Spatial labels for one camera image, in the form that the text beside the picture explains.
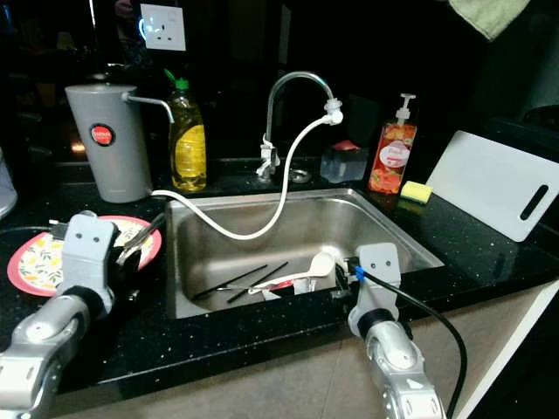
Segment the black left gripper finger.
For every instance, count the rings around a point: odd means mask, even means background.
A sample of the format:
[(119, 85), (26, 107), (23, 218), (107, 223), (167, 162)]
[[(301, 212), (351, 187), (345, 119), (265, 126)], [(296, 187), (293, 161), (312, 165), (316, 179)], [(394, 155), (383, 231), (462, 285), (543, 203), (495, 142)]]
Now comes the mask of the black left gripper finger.
[(156, 234), (157, 229), (165, 224), (165, 213), (160, 213), (155, 219), (148, 224), (148, 227), (141, 229), (131, 240), (131, 251), (133, 254), (139, 256), (140, 263), (147, 263), (149, 259), (153, 258), (159, 252), (161, 244), (160, 239), (153, 239), (152, 249), (145, 251), (145, 244), (148, 239)]

